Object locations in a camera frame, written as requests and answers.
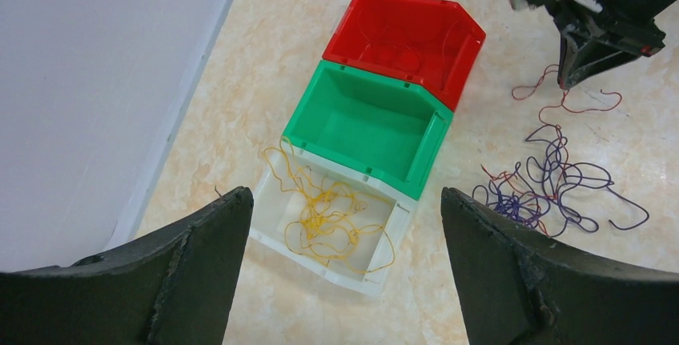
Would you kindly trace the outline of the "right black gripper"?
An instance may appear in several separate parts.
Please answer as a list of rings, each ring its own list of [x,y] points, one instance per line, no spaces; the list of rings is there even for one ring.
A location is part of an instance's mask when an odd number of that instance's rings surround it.
[[[570,90],[592,76],[665,47],[665,32],[655,17],[676,0],[595,0],[596,13],[575,0],[554,0],[546,8],[560,34],[557,82]]]

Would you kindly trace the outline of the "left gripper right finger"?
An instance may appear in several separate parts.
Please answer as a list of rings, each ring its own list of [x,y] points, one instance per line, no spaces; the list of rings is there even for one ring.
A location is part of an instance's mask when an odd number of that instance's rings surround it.
[[[470,343],[677,343],[677,274],[561,243],[456,188],[440,213]]]

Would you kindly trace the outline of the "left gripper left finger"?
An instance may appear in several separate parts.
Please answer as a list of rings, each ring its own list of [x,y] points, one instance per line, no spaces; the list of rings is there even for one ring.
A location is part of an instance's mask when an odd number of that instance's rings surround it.
[[[68,267],[2,273],[2,343],[220,344],[253,208],[236,187]]]

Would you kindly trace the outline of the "red plastic bin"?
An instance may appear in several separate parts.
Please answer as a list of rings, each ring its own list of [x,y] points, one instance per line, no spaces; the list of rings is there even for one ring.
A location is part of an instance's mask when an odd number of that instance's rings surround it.
[[[449,0],[351,0],[323,59],[414,83],[455,111],[486,33]]]

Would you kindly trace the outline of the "white plastic bin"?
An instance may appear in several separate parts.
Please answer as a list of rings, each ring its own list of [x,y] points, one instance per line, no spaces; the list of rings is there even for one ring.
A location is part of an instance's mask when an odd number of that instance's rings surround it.
[[[250,236],[336,286],[380,295],[416,200],[287,138],[262,156]]]

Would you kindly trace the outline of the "green plastic bin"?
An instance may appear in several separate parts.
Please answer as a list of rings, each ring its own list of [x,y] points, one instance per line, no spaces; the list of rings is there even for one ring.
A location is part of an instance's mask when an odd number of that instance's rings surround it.
[[[322,60],[283,136],[418,200],[452,120],[420,85]]]

